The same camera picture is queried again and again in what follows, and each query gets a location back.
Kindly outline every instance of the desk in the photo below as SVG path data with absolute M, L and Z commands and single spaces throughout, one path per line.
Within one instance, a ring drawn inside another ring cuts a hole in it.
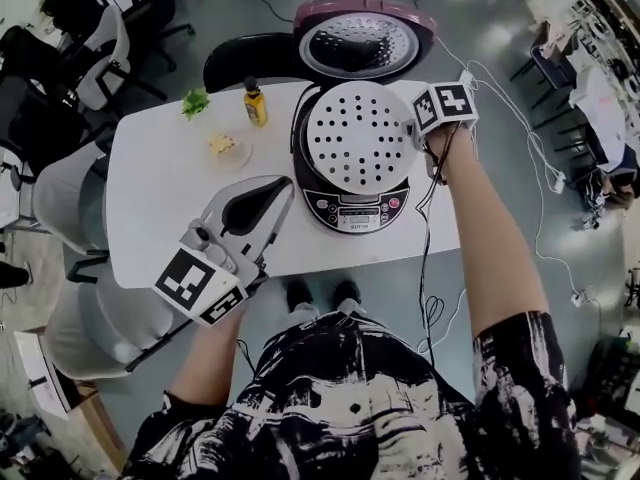
M 627 94 L 626 89 L 615 77 L 607 63 L 609 60 L 621 59 L 630 72 L 635 71 L 633 63 L 625 51 L 624 46 L 617 39 L 602 40 L 595 37 L 589 29 L 588 20 L 585 18 L 569 14 L 565 16 L 565 19 L 565 22 L 554 21 L 551 25 L 552 28 L 555 28 L 558 31 L 564 28 L 564 34 L 561 35 L 566 38 L 569 38 L 573 33 L 578 35 L 578 48 L 573 54 L 569 55 L 567 59 L 571 62 L 576 73 L 581 73 L 593 66 L 599 66 L 602 69 L 602 71 L 607 75 L 609 85 L 615 91 L 616 98 L 624 111 L 626 120 L 625 137 L 627 139 L 638 137 L 638 135 L 640 135 L 640 114 L 636 107 L 636 103 Z M 595 48 L 593 54 L 587 51 L 587 46 L 592 49 Z
M 211 104 L 192 122 L 181 102 L 132 114 L 120 121 L 107 179 L 107 234 L 115 278 L 123 288 L 151 286 L 170 260 L 189 222 L 199 217 L 221 188 L 259 175 L 295 179 L 289 133 L 295 105 L 307 82 L 263 87 L 269 122 L 249 124 L 243 90 L 212 94 Z M 409 103 L 423 82 L 389 86 Z M 250 142 L 253 153 L 239 171 L 215 168 L 208 139 L 215 133 Z M 265 252 L 270 276 L 301 274 L 391 261 L 422 254 L 425 224 L 415 211 L 431 180 L 421 160 L 409 173 L 407 207 L 389 227 L 363 236 L 322 226 L 296 195 L 276 242 Z M 439 187 L 431 210 L 431 252 L 460 246 L 451 195 Z
M 616 92 L 599 66 L 578 74 L 569 102 L 582 110 L 607 155 L 609 161 L 599 167 L 605 172 L 612 171 L 622 161 L 626 123 Z

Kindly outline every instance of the inner lid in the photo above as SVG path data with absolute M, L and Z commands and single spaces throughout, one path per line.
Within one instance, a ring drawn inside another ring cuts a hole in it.
M 309 115 L 306 141 L 313 168 L 351 194 L 388 192 L 409 175 L 418 156 L 409 133 L 413 124 L 408 105 L 385 86 L 337 85 Z
M 420 42 L 402 21 L 385 14 L 347 13 L 309 30 L 300 57 L 315 71 L 335 78 L 367 80 L 387 76 L 416 58 Z

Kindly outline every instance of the bottle cap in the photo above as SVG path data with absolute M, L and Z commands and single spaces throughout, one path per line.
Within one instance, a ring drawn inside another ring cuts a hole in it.
M 256 91 L 258 90 L 258 81 L 255 76 L 247 76 L 244 79 L 244 88 L 247 91 Z

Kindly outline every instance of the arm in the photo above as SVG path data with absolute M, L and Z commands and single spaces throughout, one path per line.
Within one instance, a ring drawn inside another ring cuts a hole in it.
M 450 130 L 436 131 L 436 155 Z M 480 447 L 496 478 L 580 478 L 575 407 L 542 283 L 466 129 L 443 172 L 460 233 L 474 340 Z
M 441 156 L 451 130 L 432 132 L 429 146 L 436 155 Z M 518 313 L 547 312 L 527 243 L 474 158 L 471 137 L 464 127 L 452 138 L 443 173 L 458 223 L 474 337 Z
M 187 360 L 169 390 L 172 395 L 191 404 L 227 403 L 236 340 L 245 310 L 235 309 L 213 327 L 196 331 Z

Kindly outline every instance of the chair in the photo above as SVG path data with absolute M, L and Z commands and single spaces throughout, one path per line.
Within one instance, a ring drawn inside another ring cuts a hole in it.
M 571 63 L 566 59 L 564 55 L 554 55 L 553 57 L 555 58 L 551 59 L 546 59 L 542 56 L 541 47 L 547 42 L 547 39 L 548 28 L 545 27 L 531 46 L 531 58 L 509 79 L 510 81 L 513 81 L 516 77 L 527 73 L 534 66 L 536 66 L 538 70 L 544 75 L 544 78 L 539 82 L 539 84 L 547 82 L 549 83 L 550 87 L 533 104 L 531 110 L 540 106 L 540 104 L 547 100 L 554 91 L 565 87 L 571 87 L 576 83 L 577 74 L 573 69 L 573 66 L 571 66 Z M 557 108 L 559 109 L 568 101 L 568 98 L 563 100 L 563 102 L 560 103 Z
M 189 35 L 195 31 L 191 24 L 166 28 L 175 15 L 174 0 L 45 0 L 42 11 L 53 18 L 60 30 L 76 38 L 86 38 L 97 27 L 104 8 L 114 1 L 122 11 L 131 40 L 131 63 L 137 66 L 153 50 L 167 61 L 170 71 L 175 70 L 176 63 L 164 51 L 161 41 L 183 30 Z
M 79 273 L 87 267 L 98 276 Z M 67 279 L 45 330 L 51 359 L 67 377 L 123 377 L 173 335 L 172 310 L 151 290 L 120 288 L 108 258 L 76 263 Z
M 568 128 L 566 130 L 562 130 L 561 132 L 559 132 L 559 134 L 566 135 L 568 133 L 571 133 L 573 131 L 578 131 L 578 130 L 583 132 L 580 140 L 573 141 L 568 146 L 556 148 L 554 149 L 554 151 L 561 152 L 561 151 L 567 151 L 573 148 L 584 147 L 586 148 L 586 151 L 580 153 L 579 155 L 574 156 L 573 159 L 580 158 L 586 155 L 591 155 L 594 161 L 596 162 L 596 164 L 601 165 L 601 164 L 608 163 L 609 160 L 607 159 L 607 155 L 605 154 L 604 150 L 602 149 L 602 146 L 600 145 L 598 136 L 596 135 L 596 132 L 593 130 L 593 128 L 589 126 L 588 123 L 577 125 L 572 128 Z
M 95 52 L 110 41 L 115 41 L 113 53 L 96 62 L 78 84 L 77 94 L 80 101 L 91 110 L 100 110 L 109 105 L 118 117 L 122 117 L 113 96 L 125 81 L 166 101 L 166 94 L 130 74 L 129 36 L 120 11 L 115 6 L 109 6 L 104 10 L 98 28 L 84 45 Z
M 0 147 L 28 164 L 34 179 L 78 149 L 88 130 L 85 118 L 73 108 L 28 80 L 0 71 Z
M 257 34 L 216 47 L 204 65 L 204 86 L 213 93 L 241 83 L 245 77 L 298 77 L 293 35 Z
M 60 52 L 28 30 L 17 25 L 9 28 L 0 39 L 0 56 L 5 75 L 36 80 L 49 96 L 67 98 L 65 84 L 58 78 Z
M 104 154 L 96 142 L 90 142 L 44 169 L 33 188 L 33 212 L 42 228 L 83 255 L 104 254 L 87 238 L 79 211 L 84 179 Z

